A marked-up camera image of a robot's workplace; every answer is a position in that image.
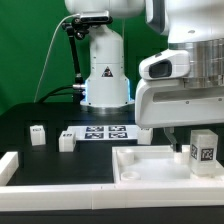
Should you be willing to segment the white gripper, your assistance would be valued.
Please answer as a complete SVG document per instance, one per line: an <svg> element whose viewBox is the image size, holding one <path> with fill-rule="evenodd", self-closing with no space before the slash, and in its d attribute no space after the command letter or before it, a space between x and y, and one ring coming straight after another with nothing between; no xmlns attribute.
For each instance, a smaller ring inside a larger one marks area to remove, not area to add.
<svg viewBox="0 0 224 224"><path fill-rule="evenodd" d="M135 122L141 128L165 127L176 153L182 152L182 145L173 127L224 122L224 87L188 89L183 78L189 72L190 55L185 50L165 50L139 65Z"/></svg>

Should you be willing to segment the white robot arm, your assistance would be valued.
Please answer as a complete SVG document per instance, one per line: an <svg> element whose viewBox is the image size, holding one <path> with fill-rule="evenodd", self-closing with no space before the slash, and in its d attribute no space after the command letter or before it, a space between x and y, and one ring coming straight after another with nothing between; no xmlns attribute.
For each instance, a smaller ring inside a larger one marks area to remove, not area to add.
<svg viewBox="0 0 224 224"><path fill-rule="evenodd" d="M133 93L140 128L224 122L224 0L64 2L90 31L84 108L119 107Z"/></svg>

